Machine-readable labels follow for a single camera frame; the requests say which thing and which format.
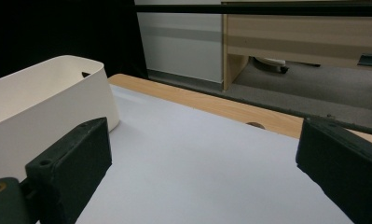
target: black curtain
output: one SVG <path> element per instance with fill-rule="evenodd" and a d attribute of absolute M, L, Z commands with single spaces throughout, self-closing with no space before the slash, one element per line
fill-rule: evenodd
<path fill-rule="evenodd" d="M 60 55 L 147 78 L 133 0 L 0 1 L 0 77 Z"/>

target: gray floor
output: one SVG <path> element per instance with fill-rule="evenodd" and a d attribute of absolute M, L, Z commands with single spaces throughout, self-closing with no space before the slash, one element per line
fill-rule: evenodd
<path fill-rule="evenodd" d="M 150 78 L 173 86 L 228 98 L 300 117 L 333 120 L 372 133 L 372 71 L 286 62 L 279 68 L 249 61 L 227 91 L 218 84 L 150 71 Z"/>

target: white tabletop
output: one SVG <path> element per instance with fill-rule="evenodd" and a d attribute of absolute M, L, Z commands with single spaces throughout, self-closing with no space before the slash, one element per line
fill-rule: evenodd
<path fill-rule="evenodd" d="M 112 90 L 113 165 L 77 223 L 351 223 L 296 167 L 297 139 Z"/>

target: white bin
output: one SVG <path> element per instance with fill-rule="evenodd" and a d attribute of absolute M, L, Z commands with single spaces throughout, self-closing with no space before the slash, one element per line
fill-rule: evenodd
<path fill-rule="evenodd" d="M 0 177 L 22 181 L 26 163 L 76 125 L 101 117 L 109 130 L 118 125 L 102 63 L 61 56 L 0 78 Z"/>

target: white surface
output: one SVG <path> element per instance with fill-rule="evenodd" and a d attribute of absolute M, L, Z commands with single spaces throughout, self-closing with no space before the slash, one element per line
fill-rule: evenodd
<path fill-rule="evenodd" d="M 216 4 L 219 0 L 135 0 L 136 5 Z M 138 13 L 148 69 L 221 83 L 221 15 Z"/>
<path fill-rule="evenodd" d="M 113 165 L 77 223 L 351 223 L 296 167 L 296 139 L 112 89 Z"/>
<path fill-rule="evenodd" d="M 119 122 L 102 63 L 61 56 L 0 78 L 0 177 L 23 180 L 26 163 L 76 125 L 101 117 L 110 130 Z"/>

